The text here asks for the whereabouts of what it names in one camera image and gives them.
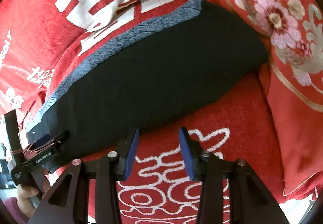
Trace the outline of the maroon left sleeve forearm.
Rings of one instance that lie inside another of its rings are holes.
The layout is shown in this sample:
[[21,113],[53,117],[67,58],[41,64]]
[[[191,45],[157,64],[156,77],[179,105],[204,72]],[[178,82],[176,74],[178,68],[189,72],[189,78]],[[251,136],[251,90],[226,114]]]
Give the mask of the maroon left sleeve forearm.
[[29,218],[22,213],[22,211],[19,209],[17,204],[18,199],[16,197],[10,197],[6,201],[4,201],[4,206],[7,208],[13,219],[18,224],[27,224],[29,221]]

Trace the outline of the person's left hand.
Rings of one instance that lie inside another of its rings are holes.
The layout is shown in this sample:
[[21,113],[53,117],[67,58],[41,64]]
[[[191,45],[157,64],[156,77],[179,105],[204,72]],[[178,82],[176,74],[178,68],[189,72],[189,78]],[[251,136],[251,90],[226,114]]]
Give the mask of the person's left hand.
[[[50,189],[50,182],[47,178],[49,172],[43,169],[43,195],[44,197],[48,190]],[[18,185],[18,200],[17,205],[21,212],[26,215],[28,218],[32,217],[33,213],[35,212],[36,208],[29,200],[32,197],[35,197],[39,193],[39,190],[30,186],[22,186]]]

